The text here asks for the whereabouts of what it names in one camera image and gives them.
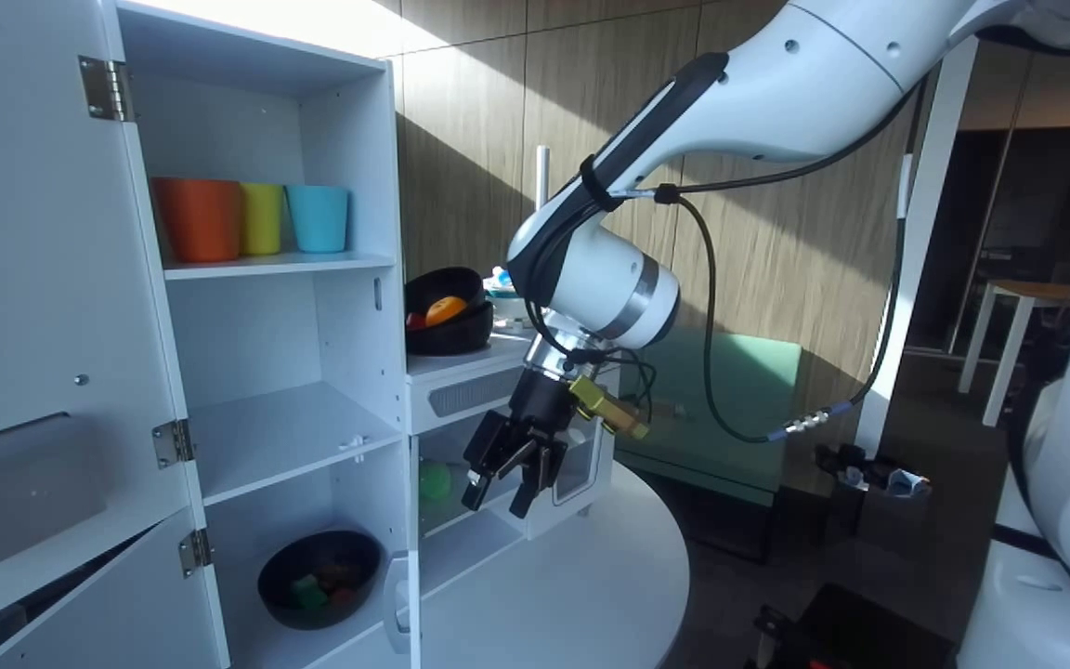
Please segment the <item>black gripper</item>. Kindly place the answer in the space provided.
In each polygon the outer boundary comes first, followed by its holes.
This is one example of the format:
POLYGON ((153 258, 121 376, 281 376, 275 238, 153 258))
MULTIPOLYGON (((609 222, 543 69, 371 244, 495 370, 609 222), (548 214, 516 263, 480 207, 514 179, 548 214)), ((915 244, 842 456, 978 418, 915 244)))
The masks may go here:
POLYGON ((524 373, 509 396, 505 412, 488 412, 464 451, 467 481, 462 491, 464 511, 480 511, 509 470, 524 466, 524 481, 509 503, 514 517, 527 517, 531 503, 558 481, 566 456, 566 430, 576 418, 569 383, 582 363, 558 350, 548 339, 534 339, 524 352, 524 373))

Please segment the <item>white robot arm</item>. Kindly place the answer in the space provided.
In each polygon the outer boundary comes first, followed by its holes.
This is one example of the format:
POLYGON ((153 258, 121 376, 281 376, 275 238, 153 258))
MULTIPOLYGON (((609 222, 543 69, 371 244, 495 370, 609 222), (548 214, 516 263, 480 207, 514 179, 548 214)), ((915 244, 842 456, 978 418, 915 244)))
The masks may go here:
POLYGON ((505 277, 534 346, 509 404, 464 451, 462 503, 475 511, 495 481, 516 476, 509 511, 527 512, 561 476, 592 373, 671 323, 671 273, 604 230, 620 204, 667 195, 661 163, 735 155, 765 183, 823 168, 868 143, 966 38, 1070 57, 1070 0, 784 0, 756 35, 695 57, 651 93, 509 243, 505 277))

